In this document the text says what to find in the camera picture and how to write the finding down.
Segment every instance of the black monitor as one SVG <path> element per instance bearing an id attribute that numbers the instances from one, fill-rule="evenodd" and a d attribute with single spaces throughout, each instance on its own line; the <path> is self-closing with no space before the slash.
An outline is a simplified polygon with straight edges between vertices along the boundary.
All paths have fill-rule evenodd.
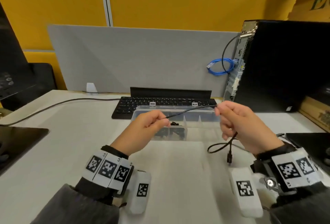
<path id="1" fill-rule="evenodd" d="M 0 4 L 0 100 L 34 85 L 34 75 Z"/>
<path id="2" fill-rule="evenodd" d="M 35 77 L 0 4 L 0 100 L 34 86 Z M 0 175 L 49 132 L 0 124 Z"/>

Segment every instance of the person's left hand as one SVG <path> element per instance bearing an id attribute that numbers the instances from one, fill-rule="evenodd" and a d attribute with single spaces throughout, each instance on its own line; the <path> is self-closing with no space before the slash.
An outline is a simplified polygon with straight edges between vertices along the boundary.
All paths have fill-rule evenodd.
<path id="1" fill-rule="evenodd" d="M 170 127 L 170 120 L 159 110 L 140 114 L 110 145 L 130 156 L 143 149 L 163 127 Z"/>

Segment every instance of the clear plastic container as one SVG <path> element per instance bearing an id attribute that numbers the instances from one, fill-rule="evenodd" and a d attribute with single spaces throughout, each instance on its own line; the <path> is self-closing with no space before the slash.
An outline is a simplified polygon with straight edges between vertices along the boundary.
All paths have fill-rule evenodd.
<path id="1" fill-rule="evenodd" d="M 132 121 L 139 114 L 158 109 L 166 116 L 178 114 L 190 106 L 148 106 L 141 105 L 133 113 Z M 221 139 L 220 119 L 214 110 L 209 108 L 194 109 L 181 115 L 169 118 L 170 122 L 178 123 L 179 126 L 162 128 L 152 138 L 153 141 L 196 141 L 213 142 Z"/>

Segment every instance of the coiled blue cable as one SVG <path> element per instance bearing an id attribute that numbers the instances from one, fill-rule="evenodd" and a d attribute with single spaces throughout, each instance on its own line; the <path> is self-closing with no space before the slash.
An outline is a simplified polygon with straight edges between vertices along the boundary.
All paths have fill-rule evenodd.
<path id="1" fill-rule="evenodd" d="M 219 59 L 215 59 L 213 61 L 211 61 L 206 67 L 208 69 L 208 72 L 215 75 L 215 76 L 221 76 L 221 75 L 224 75 L 224 74 L 227 74 L 229 73 L 230 71 L 232 71 L 234 69 L 234 66 L 235 66 L 235 62 L 232 60 L 232 59 L 229 59 L 229 58 L 224 58 L 223 59 L 225 62 L 229 62 L 230 63 L 230 66 L 229 66 L 229 69 L 226 71 L 221 71 L 221 72 L 214 72 L 211 70 L 211 67 L 213 66 L 213 64 L 217 63 L 217 62 L 221 62 L 221 58 Z"/>

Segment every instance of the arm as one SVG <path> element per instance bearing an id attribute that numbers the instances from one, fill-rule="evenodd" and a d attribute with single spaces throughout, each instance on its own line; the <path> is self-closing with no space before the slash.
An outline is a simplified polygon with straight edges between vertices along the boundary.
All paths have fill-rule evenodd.
<path id="1" fill-rule="evenodd" d="M 279 140 L 246 106 L 225 101 L 218 104 L 215 112 L 220 115 L 222 137 L 227 140 L 238 132 L 237 139 L 258 161 L 296 150 Z M 281 224 L 330 223 L 329 202 L 330 190 L 322 182 L 298 187 L 295 194 L 277 198 L 270 208 L 271 221 L 274 224 L 278 224 L 278 221 Z"/>
<path id="2" fill-rule="evenodd" d="M 128 159 L 165 126 L 170 126 L 170 122 L 159 110 L 140 114 L 110 147 L 104 146 L 102 150 Z M 117 190 L 82 177 L 76 187 L 63 185 L 31 224 L 117 224 L 119 208 L 112 205 L 114 193 Z"/>

